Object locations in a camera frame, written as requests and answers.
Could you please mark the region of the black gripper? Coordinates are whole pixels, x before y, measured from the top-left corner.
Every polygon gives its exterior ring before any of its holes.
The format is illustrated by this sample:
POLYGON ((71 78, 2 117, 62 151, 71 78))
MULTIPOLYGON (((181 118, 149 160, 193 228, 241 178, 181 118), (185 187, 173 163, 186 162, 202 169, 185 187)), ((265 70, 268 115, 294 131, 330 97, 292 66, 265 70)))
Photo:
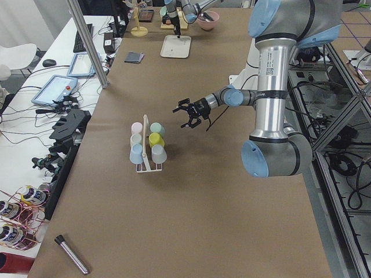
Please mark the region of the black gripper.
POLYGON ((210 115, 210 105, 205 98, 202 98, 194 103, 190 103, 189 98, 180 100, 172 112, 175 113, 180 110, 186 111, 189 116, 189 121, 182 124, 181 128, 189 127, 193 129, 202 123, 200 117, 203 117, 204 120, 207 120, 209 119, 210 115))
POLYGON ((170 18, 171 24, 174 26, 174 32, 181 32, 181 27, 180 27, 180 19, 179 17, 171 17, 170 18))

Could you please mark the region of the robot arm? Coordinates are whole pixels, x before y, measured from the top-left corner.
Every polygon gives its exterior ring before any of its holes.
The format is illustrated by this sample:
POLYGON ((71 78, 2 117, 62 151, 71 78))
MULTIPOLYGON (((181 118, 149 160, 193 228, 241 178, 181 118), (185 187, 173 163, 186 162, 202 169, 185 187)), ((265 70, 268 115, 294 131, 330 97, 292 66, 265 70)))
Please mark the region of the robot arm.
POLYGON ((181 15, 184 21, 190 25, 195 22, 203 30, 214 29, 218 23, 220 16, 213 11, 205 10, 212 6, 215 1, 201 1, 200 3, 192 3, 191 1, 164 1, 166 13, 162 17, 162 23, 166 24, 170 21, 173 26, 174 35, 176 38, 181 37, 180 16, 177 10, 177 5, 180 4, 181 15))
POLYGON ((285 119, 288 70, 294 49, 321 46, 340 32, 342 1, 258 1, 248 33, 259 52, 257 89, 228 85, 194 103, 181 100, 193 128, 221 105, 255 108, 255 129, 243 143, 241 158, 254 177, 300 174, 311 163, 312 149, 303 134, 285 119))

